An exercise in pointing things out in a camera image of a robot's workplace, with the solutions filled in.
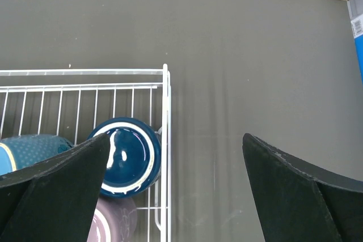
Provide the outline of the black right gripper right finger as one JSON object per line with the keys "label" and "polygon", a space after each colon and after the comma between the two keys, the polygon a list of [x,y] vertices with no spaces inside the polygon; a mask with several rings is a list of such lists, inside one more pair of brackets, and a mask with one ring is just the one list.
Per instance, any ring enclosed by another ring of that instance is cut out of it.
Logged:
{"label": "black right gripper right finger", "polygon": [[362,241],[362,181],[248,133],[242,151],[265,241]]}

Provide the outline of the light blue dotted mug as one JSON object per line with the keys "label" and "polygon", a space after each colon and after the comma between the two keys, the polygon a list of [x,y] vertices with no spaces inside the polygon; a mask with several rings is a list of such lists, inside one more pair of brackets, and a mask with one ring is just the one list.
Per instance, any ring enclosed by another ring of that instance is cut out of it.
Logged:
{"label": "light blue dotted mug", "polygon": [[1,139],[1,175],[32,166],[73,148],[66,138],[51,134]]}

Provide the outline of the dark blue ceramic mug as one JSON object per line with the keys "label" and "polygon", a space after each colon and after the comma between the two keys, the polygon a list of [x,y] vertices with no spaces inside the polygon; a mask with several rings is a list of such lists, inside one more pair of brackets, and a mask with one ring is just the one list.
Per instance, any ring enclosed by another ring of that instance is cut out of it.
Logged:
{"label": "dark blue ceramic mug", "polygon": [[161,135],[148,124],[130,117],[107,120],[90,133],[109,136],[109,157],[100,193],[127,198],[156,182],[161,171]]}

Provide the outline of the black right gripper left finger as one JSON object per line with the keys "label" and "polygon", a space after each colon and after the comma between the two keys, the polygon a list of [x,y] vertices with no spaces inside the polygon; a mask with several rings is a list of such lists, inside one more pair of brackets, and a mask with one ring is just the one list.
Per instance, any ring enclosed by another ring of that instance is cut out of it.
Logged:
{"label": "black right gripper left finger", "polygon": [[86,241],[109,156],[96,137],[1,176],[1,241]]}

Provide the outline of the lilac ceramic mug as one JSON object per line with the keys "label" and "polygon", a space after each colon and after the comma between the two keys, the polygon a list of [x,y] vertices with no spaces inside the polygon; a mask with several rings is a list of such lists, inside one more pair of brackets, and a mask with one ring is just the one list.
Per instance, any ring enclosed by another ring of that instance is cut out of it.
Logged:
{"label": "lilac ceramic mug", "polygon": [[98,198],[88,241],[131,241],[137,226],[132,198]]}

